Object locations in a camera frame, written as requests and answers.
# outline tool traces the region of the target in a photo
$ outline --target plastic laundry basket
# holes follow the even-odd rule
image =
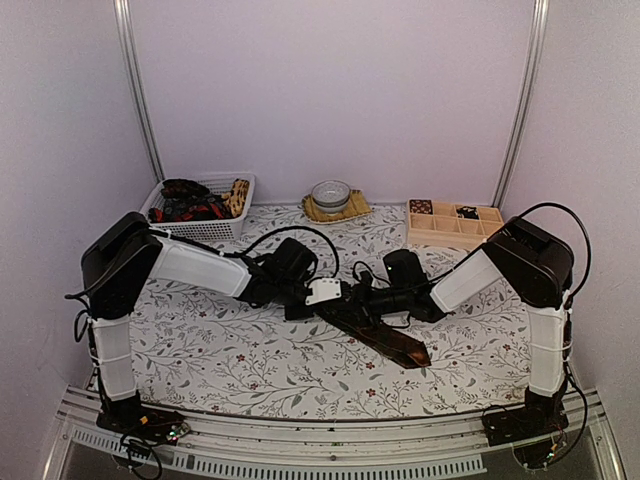
[[[194,180],[201,185],[204,185],[211,193],[222,194],[229,192],[233,186],[233,182],[236,179],[249,181],[249,192],[247,194],[247,200],[244,204],[242,214],[231,220],[207,220],[202,222],[167,222],[167,223],[152,223],[154,228],[162,230],[171,230],[171,233],[180,235],[183,237],[197,240],[198,242],[208,242],[212,240],[237,240],[242,234],[242,225],[244,219],[247,217],[247,211],[251,206],[251,199],[253,198],[253,190],[256,185],[256,177],[250,173],[224,173],[224,174],[210,174],[189,177],[189,180]],[[142,206],[141,213],[145,218],[149,218],[149,209],[159,208],[162,210],[164,206],[164,197],[160,193],[162,190],[162,183],[156,185],[153,189],[147,201]]]

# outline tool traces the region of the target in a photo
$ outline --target floral tablecloth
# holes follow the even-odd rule
[[[376,206],[367,217],[318,227],[340,253],[340,276],[356,260],[384,275],[382,257],[404,246],[405,210]],[[310,225],[296,206],[252,207],[235,251],[285,225]],[[292,236],[330,274],[331,251],[308,232]],[[272,251],[283,237],[266,241]],[[436,275],[466,252],[418,247]],[[404,316],[387,319],[403,323]],[[522,399],[529,374],[529,326],[505,282],[437,324],[404,332],[425,342],[432,366],[404,370],[321,320],[285,322],[281,307],[253,309],[177,282],[150,280],[131,323],[135,375],[145,401],[179,408],[279,418],[396,418],[456,413]]]

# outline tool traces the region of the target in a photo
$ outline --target table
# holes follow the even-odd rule
[[[374,206],[373,214],[334,225],[311,225],[298,206],[252,207],[243,237],[213,243],[247,246],[286,225],[314,226],[340,253],[340,278],[356,260],[384,275],[382,257],[404,247],[405,208]],[[291,236],[333,259],[322,239]],[[266,241],[272,251],[284,236]],[[466,252],[417,247],[430,276]],[[404,316],[389,323],[403,323]],[[522,401],[530,359],[524,305],[499,281],[436,324],[415,321],[405,333],[425,342],[432,366],[404,370],[321,320],[285,322],[281,307],[253,309],[211,291],[150,280],[132,315],[133,366],[143,400],[174,408],[299,419],[389,419],[460,413]]]

